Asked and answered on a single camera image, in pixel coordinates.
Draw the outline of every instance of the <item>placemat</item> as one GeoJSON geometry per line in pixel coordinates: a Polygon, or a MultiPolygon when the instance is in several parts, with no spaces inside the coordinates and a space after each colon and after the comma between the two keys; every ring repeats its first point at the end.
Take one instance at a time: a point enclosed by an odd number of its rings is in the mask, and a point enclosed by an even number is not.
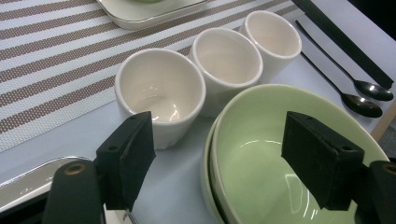
{"type": "Polygon", "coordinates": [[[0,0],[0,152],[114,101],[114,76],[131,54],[165,48],[187,55],[200,32],[236,29],[254,10],[298,8],[290,0],[212,0],[133,32],[94,0],[0,0]]]}

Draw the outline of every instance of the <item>spoon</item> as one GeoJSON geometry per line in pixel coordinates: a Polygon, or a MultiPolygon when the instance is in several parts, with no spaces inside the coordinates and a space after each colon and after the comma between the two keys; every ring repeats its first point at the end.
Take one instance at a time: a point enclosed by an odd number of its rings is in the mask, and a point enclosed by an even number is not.
{"type": "Polygon", "coordinates": [[[382,110],[378,105],[367,101],[362,97],[341,92],[340,89],[338,89],[338,87],[328,77],[326,77],[326,75],[324,75],[324,73],[320,71],[320,69],[314,65],[314,63],[312,63],[312,61],[303,52],[301,52],[301,55],[313,68],[315,68],[315,70],[320,73],[321,76],[323,76],[324,79],[326,79],[327,82],[329,82],[338,94],[340,94],[344,105],[346,105],[350,110],[368,118],[379,118],[382,116],[382,110]]]}
{"type": "Polygon", "coordinates": [[[355,89],[358,90],[361,94],[364,94],[370,98],[373,98],[375,100],[379,101],[391,101],[393,99],[393,94],[391,91],[370,83],[366,81],[361,81],[361,80],[356,80],[353,78],[352,75],[348,73],[347,70],[345,70],[338,62],[336,62],[332,56],[330,56],[315,40],[312,38],[311,35],[304,29],[304,27],[296,21],[297,27],[300,29],[300,31],[324,54],[326,57],[330,59],[347,77],[349,77],[350,80],[352,80],[353,85],[355,86],[355,89]]]}

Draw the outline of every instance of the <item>white ceramic cup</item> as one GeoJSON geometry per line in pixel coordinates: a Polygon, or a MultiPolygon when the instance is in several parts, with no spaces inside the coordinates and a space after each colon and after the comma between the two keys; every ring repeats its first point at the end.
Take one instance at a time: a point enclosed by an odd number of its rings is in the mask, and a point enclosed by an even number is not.
{"type": "Polygon", "coordinates": [[[205,100],[196,65],[167,49],[144,49],[128,57],[115,80],[123,118],[151,111],[154,148],[174,145],[190,128],[205,100]]]}
{"type": "Polygon", "coordinates": [[[239,32],[254,43],[262,56],[260,83],[269,83],[301,52],[302,42],[296,29],[273,12],[249,13],[239,32]]]}
{"type": "Polygon", "coordinates": [[[262,57],[253,43],[236,31],[207,29],[196,36],[189,55],[205,79],[204,117],[216,117],[240,91],[262,75],[262,57]]]}

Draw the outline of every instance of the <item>cup rim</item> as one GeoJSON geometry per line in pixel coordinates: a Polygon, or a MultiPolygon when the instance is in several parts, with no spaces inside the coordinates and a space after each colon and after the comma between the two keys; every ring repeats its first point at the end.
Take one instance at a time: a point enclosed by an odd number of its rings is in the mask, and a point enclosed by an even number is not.
{"type": "Polygon", "coordinates": [[[126,64],[128,62],[130,62],[131,60],[133,60],[134,58],[138,57],[141,54],[146,54],[146,53],[151,53],[151,52],[165,52],[168,53],[169,55],[175,56],[175,57],[179,57],[182,60],[184,60],[184,62],[188,63],[192,69],[195,71],[196,75],[198,76],[198,79],[201,83],[201,94],[199,97],[199,102],[198,105],[195,106],[195,108],[188,114],[186,115],[184,118],[182,119],[177,119],[177,120],[172,120],[172,121],[156,121],[153,120],[152,124],[155,124],[157,126],[169,126],[169,125],[178,125],[180,123],[183,123],[187,120],[193,119],[196,115],[199,114],[202,106],[204,105],[204,101],[205,101],[205,95],[206,95],[206,86],[205,86],[205,80],[204,77],[202,76],[200,70],[198,69],[198,67],[186,56],[184,56],[183,54],[176,52],[176,51],[172,51],[170,49],[142,49],[139,50],[136,53],[133,53],[132,55],[130,55],[128,58],[126,58],[122,64],[120,65],[116,77],[115,77],[115,81],[114,81],[114,90],[116,93],[116,101],[118,104],[121,105],[122,109],[126,110],[131,116],[134,114],[138,114],[138,112],[134,111],[131,107],[129,107],[124,98],[122,97],[122,93],[121,93],[121,89],[120,89],[120,80],[122,77],[122,71],[124,70],[126,64]]]}
{"type": "Polygon", "coordinates": [[[245,26],[245,31],[246,31],[246,33],[247,33],[248,38],[249,38],[250,40],[252,40],[252,42],[255,44],[255,46],[256,46],[258,49],[260,49],[260,50],[262,50],[262,51],[268,53],[269,55],[271,55],[271,56],[273,56],[273,57],[287,60],[287,59],[295,58],[296,56],[298,56],[298,55],[301,53],[301,50],[302,50],[302,48],[303,48],[303,42],[302,42],[302,40],[301,40],[301,38],[300,38],[299,33],[297,32],[297,30],[295,29],[295,27],[294,27],[290,22],[288,22],[285,18],[283,18],[283,17],[277,15],[275,12],[266,11],[266,10],[258,10],[258,11],[250,12],[250,13],[246,16],[246,18],[245,18],[245,20],[244,20],[244,23],[243,23],[243,26],[245,26]],[[251,34],[251,32],[250,32],[250,30],[249,30],[249,27],[248,27],[248,23],[249,23],[250,19],[251,19],[253,16],[257,15],[257,14],[271,15],[271,16],[274,16],[274,17],[278,18],[279,20],[285,22],[285,23],[291,28],[291,30],[293,31],[293,33],[294,33],[295,36],[297,37],[298,48],[297,48],[296,52],[294,52],[294,53],[291,54],[291,55],[279,55],[279,54],[273,53],[272,51],[270,51],[270,50],[268,50],[268,49],[263,48],[263,47],[255,40],[255,38],[254,38],[253,35],[251,34]]]}
{"type": "Polygon", "coordinates": [[[256,46],[253,44],[253,42],[251,42],[247,37],[245,37],[244,35],[231,30],[231,29],[227,29],[227,28],[221,28],[221,27],[214,27],[214,28],[209,28],[206,29],[204,31],[202,31],[200,34],[198,34],[198,36],[195,37],[194,42],[192,43],[191,46],[191,52],[190,52],[191,57],[193,57],[195,64],[198,66],[198,68],[200,69],[200,71],[202,71],[205,74],[205,77],[209,78],[210,80],[212,80],[215,83],[218,83],[220,85],[223,86],[227,86],[229,88],[244,88],[244,87],[248,87],[251,86],[253,84],[255,84],[260,77],[262,76],[262,69],[263,69],[263,62],[262,62],[262,56],[260,55],[259,50],[256,48],[256,46]],[[223,32],[223,33],[229,33],[232,34],[233,36],[237,36],[237,38],[243,39],[244,41],[247,41],[247,43],[252,47],[254,53],[256,54],[256,56],[258,57],[258,61],[259,61],[259,69],[256,73],[256,75],[250,79],[247,82],[243,82],[243,83],[231,83],[231,82],[227,82],[227,81],[223,81],[217,77],[212,76],[201,64],[201,62],[198,60],[198,55],[197,55],[197,44],[200,41],[200,39],[202,38],[203,35],[207,35],[208,33],[212,33],[212,32],[223,32]]]}

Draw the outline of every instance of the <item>stacked bowls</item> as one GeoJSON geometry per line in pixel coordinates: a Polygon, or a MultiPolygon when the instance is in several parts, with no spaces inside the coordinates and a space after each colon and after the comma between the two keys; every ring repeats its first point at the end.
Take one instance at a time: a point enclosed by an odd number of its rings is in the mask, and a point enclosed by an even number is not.
{"type": "Polygon", "coordinates": [[[265,84],[236,95],[207,137],[202,192],[219,223],[355,223],[348,211],[320,209],[288,163],[281,158],[288,111],[318,119],[365,151],[363,163],[387,157],[343,109],[312,92],[265,84]]]}

